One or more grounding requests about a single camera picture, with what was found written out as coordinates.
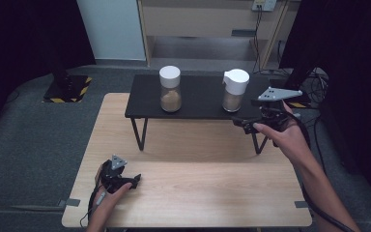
handheld controller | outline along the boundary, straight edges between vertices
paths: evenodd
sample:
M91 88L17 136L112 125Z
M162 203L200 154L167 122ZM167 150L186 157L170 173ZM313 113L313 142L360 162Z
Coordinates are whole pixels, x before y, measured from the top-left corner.
M132 183L130 189L137 188L141 174L138 174L134 178L122 177L122 173L125 170L125 165L127 163L127 161L118 158L116 155L113 155L112 159L109 159L102 165L100 179L104 188L107 189L109 193L116 192L126 183Z
M276 131L283 131L285 123L290 119L297 121L300 130L305 137L308 145L310 144L309 135L303 123L299 119L299 115L291 114L284 107L284 99L301 96L302 91L293 91L285 89L276 89L269 87L257 100L251 100L253 106L258 106L261 111L261 118L241 119L233 117L233 123L237 127L243 128L245 134L258 133L254 128L254 123L265 124Z

black stand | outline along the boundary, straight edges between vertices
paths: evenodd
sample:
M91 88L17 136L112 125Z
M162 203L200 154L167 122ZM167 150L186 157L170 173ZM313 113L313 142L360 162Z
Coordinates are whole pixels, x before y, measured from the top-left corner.
M37 47L54 76L43 101L80 102L92 78L86 75L69 75L32 4L28 0L18 0L14 4L30 19Z
M221 76L182 75L182 107L173 113L167 113L160 107L160 83L158 75L136 75L131 85L125 117L130 118L134 135L140 151L144 150L147 124L154 119L204 119L229 120L232 117L242 119L261 118L259 107L251 104L268 87L267 78L255 78L246 87L242 107L239 111L230 113L222 108L224 86ZM142 134L136 124L137 119L144 119ZM261 154L267 138L262 142L252 133L256 154Z
M92 80L86 75L67 75L62 81L58 79L54 76L43 97L44 102L80 102Z

table leg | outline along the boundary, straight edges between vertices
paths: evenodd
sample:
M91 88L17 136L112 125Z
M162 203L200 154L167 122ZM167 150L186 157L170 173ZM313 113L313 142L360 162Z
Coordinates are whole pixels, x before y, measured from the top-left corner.
M252 141L254 141L254 147L255 147L255 152L257 155L260 155L262 150L264 149L265 144L267 143L268 138L265 136L264 140L261 143L261 147L258 146L258 140L257 140L257 135L255 133L252 133Z
M145 139L146 139L147 122L149 121L149 118L144 119L143 134L141 135L141 139L140 139L140 136L138 134L137 124L135 123L135 119L134 118L130 118L130 119L131 119L131 124L133 125L135 139L137 140L138 149L140 149L140 151L143 151L144 150L144 142L145 142Z

glass jar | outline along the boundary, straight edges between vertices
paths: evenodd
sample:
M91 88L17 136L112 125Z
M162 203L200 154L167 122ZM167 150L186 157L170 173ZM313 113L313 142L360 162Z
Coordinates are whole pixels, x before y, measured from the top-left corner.
M182 107L179 68L166 66L159 71L161 83L160 105L166 112L175 112Z
M236 112L241 108L243 94L249 82L249 74L244 70L234 69L224 73L223 83L226 84L222 107L228 112Z

finger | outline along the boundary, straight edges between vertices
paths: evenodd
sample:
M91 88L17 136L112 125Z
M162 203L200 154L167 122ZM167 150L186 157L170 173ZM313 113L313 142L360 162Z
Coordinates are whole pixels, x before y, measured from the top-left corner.
M125 183L116 192L114 192L113 194L111 194L112 197L115 200L119 200L123 195L126 194L126 192L128 192L130 190L131 186L132 186L132 183Z
M288 111L288 112L290 112L290 113L293 113L292 108L290 108L288 106L288 104L285 103L285 101L282 101L282 102L284 102L284 108L285 108L285 110Z
M274 129L272 129L272 128L268 127L267 125L264 125L264 124L255 123L253 126L258 132L262 133L266 137L268 137L272 140L276 139L278 131L276 131L276 130L274 130Z
M291 126L296 126L297 124L297 121L289 117L288 120L282 125L281 132L287 130Z

